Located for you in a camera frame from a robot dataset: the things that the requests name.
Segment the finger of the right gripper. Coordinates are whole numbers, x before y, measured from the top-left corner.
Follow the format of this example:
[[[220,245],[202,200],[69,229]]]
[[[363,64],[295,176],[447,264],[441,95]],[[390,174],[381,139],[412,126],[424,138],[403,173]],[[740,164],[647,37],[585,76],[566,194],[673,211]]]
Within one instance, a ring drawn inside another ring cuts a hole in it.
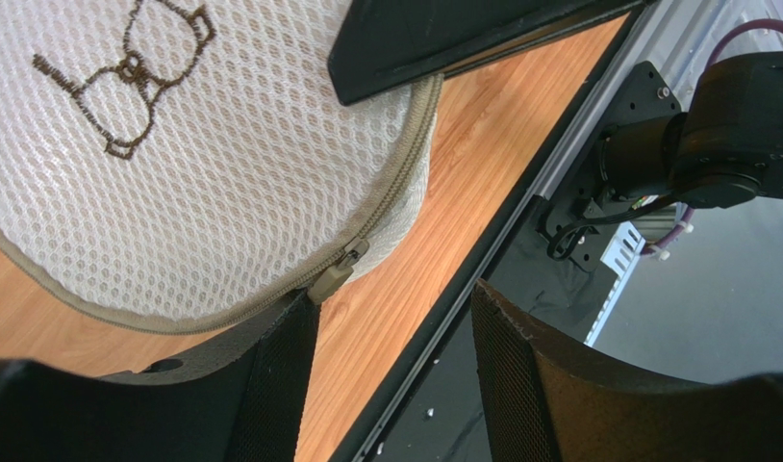
[[[634,0],[364,0],[328,57],[351,106],[435,75],[454,77],[646,7]]]

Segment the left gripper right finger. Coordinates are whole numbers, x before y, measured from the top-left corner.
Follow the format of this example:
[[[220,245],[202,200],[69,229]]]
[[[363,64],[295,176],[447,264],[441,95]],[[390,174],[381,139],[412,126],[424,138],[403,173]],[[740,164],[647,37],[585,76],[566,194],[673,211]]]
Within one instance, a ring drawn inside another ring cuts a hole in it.
[[[484,281],[470,310],[495,461],[783,461],[783,373],[702,384],[652,372]]]

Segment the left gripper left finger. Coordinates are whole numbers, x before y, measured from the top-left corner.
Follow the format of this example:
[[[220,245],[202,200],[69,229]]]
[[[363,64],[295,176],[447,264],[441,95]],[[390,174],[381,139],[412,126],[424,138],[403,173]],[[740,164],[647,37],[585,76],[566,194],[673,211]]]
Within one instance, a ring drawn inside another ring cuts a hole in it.
[[[291,461],[319,316],[293,292],[137,373],[0,359],[0,461]]]

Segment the metal zipper pull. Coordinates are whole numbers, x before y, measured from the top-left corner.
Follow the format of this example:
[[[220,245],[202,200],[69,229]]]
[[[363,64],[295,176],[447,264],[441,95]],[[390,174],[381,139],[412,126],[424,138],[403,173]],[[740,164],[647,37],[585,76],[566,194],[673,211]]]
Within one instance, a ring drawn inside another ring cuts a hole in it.
[[[342,255],[324,270],[309,287],[307,296],[315,305],[322,304],[340,289],[354,273],[354,266],[370,248],[366,238],[357,237],[343,249]]]

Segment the round white bag lid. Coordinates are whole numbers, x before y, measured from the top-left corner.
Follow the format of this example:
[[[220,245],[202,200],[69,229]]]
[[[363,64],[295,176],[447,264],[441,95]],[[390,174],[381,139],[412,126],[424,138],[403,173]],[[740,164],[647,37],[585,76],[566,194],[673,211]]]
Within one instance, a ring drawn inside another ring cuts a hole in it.
[[[308,291],[410,181],[442,78],[351,107],[345,1],[0,1],[0,250],[168,335]]]

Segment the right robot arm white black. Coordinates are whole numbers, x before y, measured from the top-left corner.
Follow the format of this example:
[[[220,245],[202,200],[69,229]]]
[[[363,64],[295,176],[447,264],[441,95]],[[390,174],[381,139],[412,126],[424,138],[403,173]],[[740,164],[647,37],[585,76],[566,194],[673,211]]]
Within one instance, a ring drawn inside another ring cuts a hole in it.
[[[698,209],[783,199],[783,21],[768,1],[351,1],[328,72],[345,106],[452,78],[627,16],[544,186]]]

